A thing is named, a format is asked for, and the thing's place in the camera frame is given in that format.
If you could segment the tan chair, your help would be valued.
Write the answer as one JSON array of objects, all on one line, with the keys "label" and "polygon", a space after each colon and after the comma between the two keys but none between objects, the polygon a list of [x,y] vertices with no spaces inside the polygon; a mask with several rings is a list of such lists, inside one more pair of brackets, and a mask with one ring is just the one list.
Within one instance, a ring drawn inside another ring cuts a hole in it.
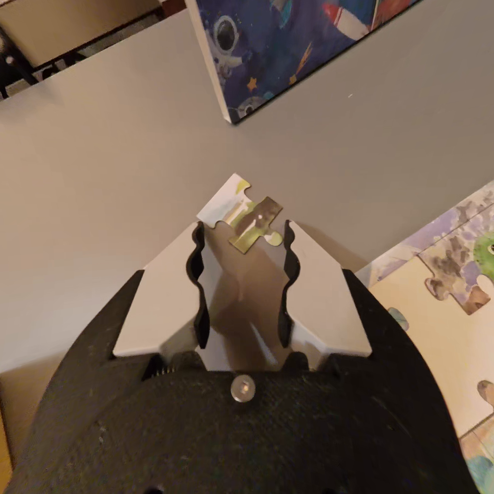
[{"label": "tan chair", "polygon": [[1,100],[161,20],[160,1],[1,1]]}]

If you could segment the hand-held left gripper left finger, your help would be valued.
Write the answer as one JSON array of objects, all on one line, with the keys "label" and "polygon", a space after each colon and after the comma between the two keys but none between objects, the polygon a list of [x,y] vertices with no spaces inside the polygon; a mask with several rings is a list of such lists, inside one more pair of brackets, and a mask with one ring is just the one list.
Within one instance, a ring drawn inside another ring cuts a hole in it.
[{"label": "hand-held left gripper left finger", "polygon": [[115,357],[174,355],[205,349],[210,318],[199,277],[204,270],[205,227],[190,224],[144,269],[114,345]]}]

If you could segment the printed jigsaw puzzle box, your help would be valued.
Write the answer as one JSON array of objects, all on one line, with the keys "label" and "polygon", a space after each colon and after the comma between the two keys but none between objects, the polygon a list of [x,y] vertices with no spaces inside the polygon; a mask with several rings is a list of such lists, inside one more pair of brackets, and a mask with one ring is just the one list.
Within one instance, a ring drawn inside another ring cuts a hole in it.
[{"label": "printed jigsaw puzzle box", "polygon": [[185,1],[225,120],[237,124],[416,1]]}]

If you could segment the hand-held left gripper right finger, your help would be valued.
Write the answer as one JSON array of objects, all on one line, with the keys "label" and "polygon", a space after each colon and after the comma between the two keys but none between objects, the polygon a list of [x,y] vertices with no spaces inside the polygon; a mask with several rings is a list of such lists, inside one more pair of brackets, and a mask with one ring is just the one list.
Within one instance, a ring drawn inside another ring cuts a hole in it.
[{"label": "hand-held left gripper right finger", "polygon": [[292,220],[285,222],[284,272],[278,334],[283,348],[304,354],[321,367],[331,354],[372,353],[350,292],[346,271]]}]

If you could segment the white and green puzzle piece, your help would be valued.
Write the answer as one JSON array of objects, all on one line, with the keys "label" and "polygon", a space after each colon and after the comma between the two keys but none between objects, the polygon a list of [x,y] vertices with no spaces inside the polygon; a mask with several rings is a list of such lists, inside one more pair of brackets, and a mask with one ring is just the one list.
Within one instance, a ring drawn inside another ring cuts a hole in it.
[{"label": "white and green puzzle piece", "polygon": [[270,197],[262,201],[250,200],[245,190],[250,183],[234,173],[197,214],[197,218],[210,228],[219,222],[230,226],[234,235],[229,243],[246,254],[259,238],[279,246],[282,235],[270,226],[282,206]]}]

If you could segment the dinosaur jigsaw puzzle board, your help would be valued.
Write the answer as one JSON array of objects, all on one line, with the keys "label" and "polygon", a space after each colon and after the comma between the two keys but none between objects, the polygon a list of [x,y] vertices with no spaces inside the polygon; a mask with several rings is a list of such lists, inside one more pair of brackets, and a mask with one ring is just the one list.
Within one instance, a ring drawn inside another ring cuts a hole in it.
[{"label": "dinosaur jigsaw puzzle board", "polygon": [[493,181],[357,272],[408,333],[493,493]]}]

